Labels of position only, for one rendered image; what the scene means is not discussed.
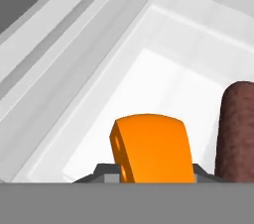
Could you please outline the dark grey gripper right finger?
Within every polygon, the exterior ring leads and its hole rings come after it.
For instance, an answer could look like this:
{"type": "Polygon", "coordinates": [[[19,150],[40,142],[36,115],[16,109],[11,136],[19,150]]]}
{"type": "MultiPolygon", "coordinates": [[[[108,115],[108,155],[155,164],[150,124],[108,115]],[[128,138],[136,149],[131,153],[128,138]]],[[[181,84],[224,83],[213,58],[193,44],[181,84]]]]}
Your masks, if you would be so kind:
{"type": "Polygon", "coordinates": [[[217,177],[213,174],[207,173],[200,165],[193,164],[192,166],[193,166],[195,181],[197,183],[223,182],[222,178],[217,177]]]}

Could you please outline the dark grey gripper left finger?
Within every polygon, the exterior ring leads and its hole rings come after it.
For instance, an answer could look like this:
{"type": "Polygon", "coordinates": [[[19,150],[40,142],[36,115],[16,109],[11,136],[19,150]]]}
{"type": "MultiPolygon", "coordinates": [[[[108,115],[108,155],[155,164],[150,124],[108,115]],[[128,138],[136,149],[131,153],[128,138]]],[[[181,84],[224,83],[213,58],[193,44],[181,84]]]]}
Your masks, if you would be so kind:
{"type": "Polygon", "coordinates": [[[98,164],[92,174],[84,176],[75,183],[119,183],[120,166],[117,164],[98,164]]]}

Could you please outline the brown sausage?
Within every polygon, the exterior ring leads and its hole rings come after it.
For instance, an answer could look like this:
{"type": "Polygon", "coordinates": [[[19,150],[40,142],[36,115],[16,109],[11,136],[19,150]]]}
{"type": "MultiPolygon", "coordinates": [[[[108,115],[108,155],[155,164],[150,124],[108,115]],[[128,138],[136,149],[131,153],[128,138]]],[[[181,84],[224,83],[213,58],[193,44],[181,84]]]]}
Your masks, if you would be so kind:
{"type": "Polygon", "coordinates": [[[236,81],[222,95],[214,174],[254,182],[254,82],[236,81]]]}

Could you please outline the white fridge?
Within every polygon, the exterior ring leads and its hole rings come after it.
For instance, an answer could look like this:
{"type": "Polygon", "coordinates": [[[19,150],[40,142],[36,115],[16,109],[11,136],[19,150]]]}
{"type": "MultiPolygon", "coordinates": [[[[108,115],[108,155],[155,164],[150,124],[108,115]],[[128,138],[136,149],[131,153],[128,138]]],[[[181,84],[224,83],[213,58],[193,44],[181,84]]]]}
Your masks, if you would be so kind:
{"type": "Polygon", "coordinates": [[[254,81],[254,0],[81,0],[0,78],[0,182],[70,182],[113,159],[116,119],[181,119],[213,170],[224,89],[254,81]]]}

